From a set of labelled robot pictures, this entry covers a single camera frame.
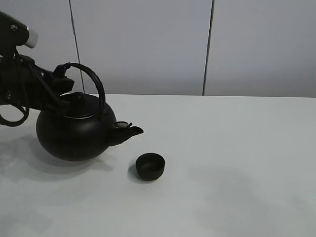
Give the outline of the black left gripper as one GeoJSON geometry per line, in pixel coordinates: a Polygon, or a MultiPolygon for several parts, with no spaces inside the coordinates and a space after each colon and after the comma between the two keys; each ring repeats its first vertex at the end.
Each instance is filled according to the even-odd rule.
{"type": "Polygon", "coordinates": [[[0,104],[16,103],[32,109],[66,115],[72,106],[69,95],[74,81],[66,77],[69,64],[60,64],[52,72],[34,64],[22,55],[20,59],[0,59],[0,104]],[[61,96],[51,97],[47,89],[61,96]]]}

